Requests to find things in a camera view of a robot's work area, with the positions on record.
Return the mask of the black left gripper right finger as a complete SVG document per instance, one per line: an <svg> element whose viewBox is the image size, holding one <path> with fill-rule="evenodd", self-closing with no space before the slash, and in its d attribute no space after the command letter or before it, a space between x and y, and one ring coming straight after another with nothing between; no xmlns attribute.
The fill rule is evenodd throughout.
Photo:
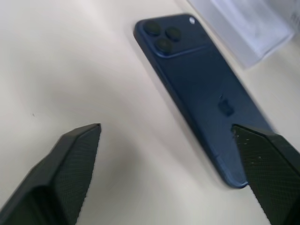
<svg viewBox="0 0 300 225"><path fill-rule="evenodd" d="M272 225L300 223L300 153L281 135L234 124L248 184Z"/></svg>

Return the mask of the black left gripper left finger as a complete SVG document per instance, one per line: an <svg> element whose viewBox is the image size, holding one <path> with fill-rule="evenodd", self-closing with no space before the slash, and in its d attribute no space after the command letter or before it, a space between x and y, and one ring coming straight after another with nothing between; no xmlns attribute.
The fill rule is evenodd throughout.
<svg viewBox="0 0 300 225"><path fill-rule="evenodd" d="M2 225L74 225L92 180L98 123L65 133L0 210Z"/></svg>

